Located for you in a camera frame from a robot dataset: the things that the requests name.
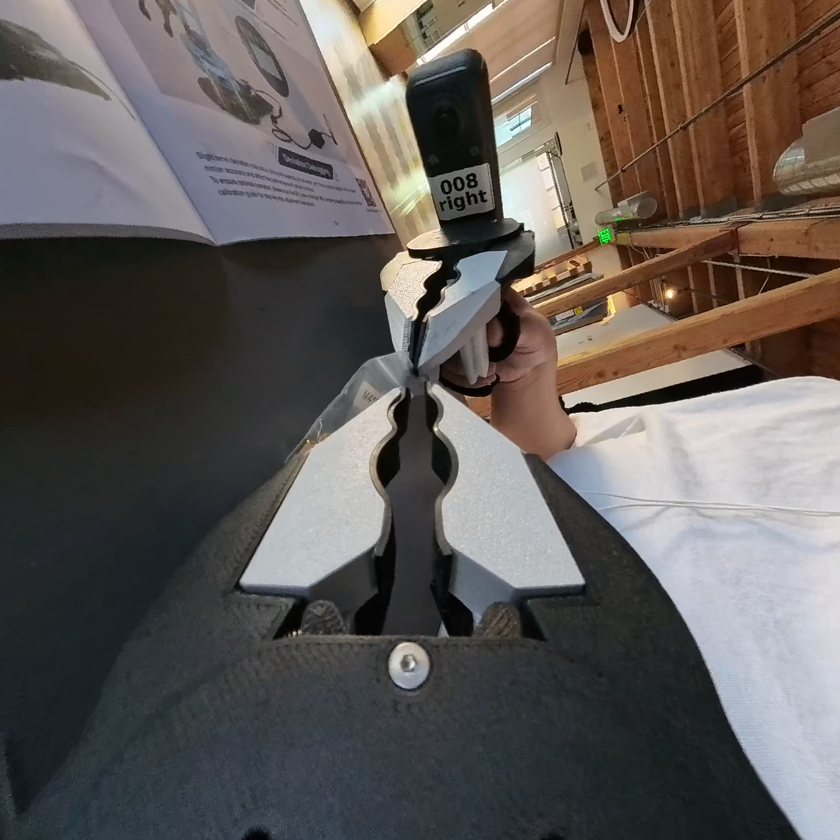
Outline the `silver ventilation duct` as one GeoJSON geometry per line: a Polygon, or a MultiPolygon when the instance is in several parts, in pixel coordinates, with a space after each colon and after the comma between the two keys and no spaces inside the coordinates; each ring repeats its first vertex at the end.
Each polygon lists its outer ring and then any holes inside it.
{"type": "Polygon", "coordinates": [[[619,223],[642,222],[658,212],[658,200],[654,194],[645,191],[627,197],[614,207],[595,214],[594,222],[599,228],[619,223]]]}
{"type": "Polygon", "coordinates": [[[787,196],[819,196],[839,191],[839,107],[805,122],[773,168],[777,191],[787,196]]]}

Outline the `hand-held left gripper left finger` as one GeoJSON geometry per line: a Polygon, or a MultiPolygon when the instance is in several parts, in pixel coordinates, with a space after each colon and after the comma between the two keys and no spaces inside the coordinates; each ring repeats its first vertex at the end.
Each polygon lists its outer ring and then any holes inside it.
{"type": "Polygon", "coordinates": [[[388,487],[401,466],[406,397],[390,390],[309,450],[239,579],[244,592],[384,620],[396,567],[388,487]]]}

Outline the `person in white shirt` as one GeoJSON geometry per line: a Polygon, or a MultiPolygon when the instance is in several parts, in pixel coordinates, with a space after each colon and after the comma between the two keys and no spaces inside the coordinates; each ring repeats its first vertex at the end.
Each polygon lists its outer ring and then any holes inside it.
{"type": "Polygon", "coordinates": [[[572,415],[551,468],[683,616],[802,838],[839,836],[839,384],[792,377],[572,415]]]}

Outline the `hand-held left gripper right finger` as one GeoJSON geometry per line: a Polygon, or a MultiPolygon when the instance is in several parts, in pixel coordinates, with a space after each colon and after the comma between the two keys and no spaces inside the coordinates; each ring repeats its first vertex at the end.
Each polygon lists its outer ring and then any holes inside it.
{"type": "Polygon", "coordinates": [[[488,607],[580,595],[585,579],[525,454],[441,385],[426,385],[439,635],[469,636],[488,607]]]}

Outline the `small clear screw pouch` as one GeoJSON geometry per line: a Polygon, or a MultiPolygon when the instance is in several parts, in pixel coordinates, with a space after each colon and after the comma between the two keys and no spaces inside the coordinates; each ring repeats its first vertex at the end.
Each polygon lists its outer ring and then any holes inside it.
{"type": "Polygon", "coordinates": [[[407,389],[411,371],[404,354],[393,352],[367,360],[318,415],[297,451],[334,434],[394,389],[407,389]]]}

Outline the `printed instruction manual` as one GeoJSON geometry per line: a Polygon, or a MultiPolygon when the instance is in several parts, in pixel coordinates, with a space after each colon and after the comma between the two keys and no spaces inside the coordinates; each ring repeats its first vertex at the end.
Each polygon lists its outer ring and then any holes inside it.
{"type": "Polygon", "coordinates": [[[2,1],[2,239],[394,232],[299,2],[2,1]]]}

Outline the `person's right hand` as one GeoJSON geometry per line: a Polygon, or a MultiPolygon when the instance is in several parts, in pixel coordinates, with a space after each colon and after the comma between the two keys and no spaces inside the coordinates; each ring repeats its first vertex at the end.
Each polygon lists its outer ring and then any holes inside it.
{"type": "Polygon", "coordinates": [[[550,322],[513,289],[506,291],[505,302],[518,317],[520,333],[514,350],[496,363],[498,383],[490,398],[491,412],[517,415],[538,407],[559,407],[558,351],[550,322]]]}

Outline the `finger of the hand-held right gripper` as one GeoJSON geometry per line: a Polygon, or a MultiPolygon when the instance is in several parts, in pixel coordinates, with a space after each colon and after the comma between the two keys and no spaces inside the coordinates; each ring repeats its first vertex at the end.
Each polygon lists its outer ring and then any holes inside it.
{"type": "Polygon", "coordinates": [[[451,317],[445,309],[455,268],[437,259],[393,258],[382,270],[392,346],[411,371],[435,371],[451,354],[451,317]]]}
{"type": "Polygon", "coordinates": [[[486,377],[490,368],[487,324],[501,309],[498,272],[506,250],[489,250],[460,260],[457,279],[424,320],[416,371],[432,380],[441,364],[459,354],[468,382],[486,377]]]}

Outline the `dark work desk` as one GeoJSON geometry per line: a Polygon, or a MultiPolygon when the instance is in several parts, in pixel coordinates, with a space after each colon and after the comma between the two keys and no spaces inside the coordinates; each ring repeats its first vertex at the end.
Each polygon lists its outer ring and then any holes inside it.
{"type": "Polygon", "coordinates": [[[2,244],[2,838],[492,838],[387,644],[236,590],[284,460],[389,350],[393,234],[2,244]]]}

